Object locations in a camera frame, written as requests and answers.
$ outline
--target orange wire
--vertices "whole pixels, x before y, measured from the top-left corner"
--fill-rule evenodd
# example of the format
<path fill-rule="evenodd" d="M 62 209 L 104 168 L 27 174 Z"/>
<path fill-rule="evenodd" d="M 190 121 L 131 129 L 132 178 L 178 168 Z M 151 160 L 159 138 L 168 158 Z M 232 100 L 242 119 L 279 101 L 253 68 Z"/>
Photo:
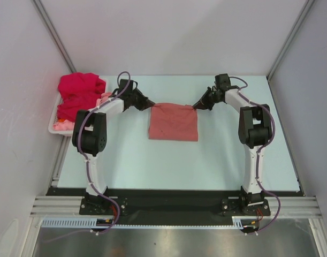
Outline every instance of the orange wire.
<path fill-rule="evenodd" d="M 114 218 L 116 218 L 117 217 L 117 211 L 116 211 L 115 207 L 112 205 L 110 208 L 113 211 Z"/>
<path fill-rule="evenodd" d="M 260 209 L 257 209 L 257 214 L 260 214 L 261 215 L 261 218 L 258 221 L 263 220 L 263 213 L 261 212 Z"/>

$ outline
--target red cloth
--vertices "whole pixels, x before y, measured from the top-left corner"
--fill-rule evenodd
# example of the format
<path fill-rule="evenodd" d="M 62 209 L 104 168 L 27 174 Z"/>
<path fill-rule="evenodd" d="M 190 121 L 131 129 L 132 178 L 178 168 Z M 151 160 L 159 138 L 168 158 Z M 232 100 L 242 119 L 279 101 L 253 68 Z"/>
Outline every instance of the red cloth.
<path fill-rule="evenodd" d="M 58 90 L 63 103 L 57 107 L 57 118 L 75 122 L 79 110 L 95 107 L 105 92 L 106 82 L 93 73 L 72 73 L 61 77 Z"/>
<path fill-rule="evenodd" d="M 154 105 L 151 108 L 149 139 L 197 141 L 196 110 L 191 105 Z"/>

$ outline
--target metal floor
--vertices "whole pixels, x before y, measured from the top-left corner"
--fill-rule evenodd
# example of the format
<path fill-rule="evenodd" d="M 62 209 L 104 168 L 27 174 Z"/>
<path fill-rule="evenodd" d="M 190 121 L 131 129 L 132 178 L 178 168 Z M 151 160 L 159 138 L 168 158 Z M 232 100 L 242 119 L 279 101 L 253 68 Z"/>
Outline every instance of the metal floor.
<path fill-rule="evenodd" d="M 244 236 L 239 230 L 112 229 L 98 237 L 83 232 L 43 242 L 71 231 L 41 228 L 33 257 L 319 256 L 307 219 L 277 220 L 259 236 Z"/>

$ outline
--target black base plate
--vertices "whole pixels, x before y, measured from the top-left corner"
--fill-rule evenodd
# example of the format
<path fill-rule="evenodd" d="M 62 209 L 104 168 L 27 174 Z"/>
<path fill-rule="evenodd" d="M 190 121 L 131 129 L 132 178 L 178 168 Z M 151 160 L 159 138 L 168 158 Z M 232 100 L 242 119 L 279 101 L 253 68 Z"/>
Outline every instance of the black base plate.
<path fill-rule="evenodd" d="M 239 199 L 222 199 L 223 216 L 257 216 L 257 210 L 260 210 L 263 216 L 270 216 L 270 208 L 267 199 L 261 205 L 241 207 Z"/>
<path fill-rule="evenodd" d="M 100 199 L 87 201 L 84 197 L 80 205 L 80 215 L 113 215 L 112 210 Z M 169 225 L 208 226 L 232 225 L 231 217 L 224 217 L 220 199 L 198 197 L 172 197 L 154 195 L 152 197 L 114 198 L 120 207 L 120 225 Z"/>
<path fill-rule="evenodd" d="M 124 201 L 114 199 L 119 206 L 124 205 Z M 113 215 L 112 203 L 101 196 L 93 196 L 85 193 L 80 204 L 80 215 Z"/>

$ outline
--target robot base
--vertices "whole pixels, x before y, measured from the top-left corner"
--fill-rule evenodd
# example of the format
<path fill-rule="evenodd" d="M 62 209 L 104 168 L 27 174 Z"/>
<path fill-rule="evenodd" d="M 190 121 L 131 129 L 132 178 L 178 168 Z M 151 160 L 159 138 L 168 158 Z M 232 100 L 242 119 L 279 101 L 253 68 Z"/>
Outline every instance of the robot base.
<path fill-rule="evenodd" d="M 119 206 L 123 205 L 123 202 L 119 199 L 114 199 Z M 113 211 L 110 208 L 112 203 L 101 196 L 90 195 L 85 192 L 81 204 L 80 204 L 80 215 L 113 215 Z"/>
<path fill-rule="evenodd" d="M 260 205 L 243 206 L 239 199 L 222 199 L 223 216 L 257 216 L 260 210 L 263 216 L 270 216 L 270 208 L 267 199 Z"/>

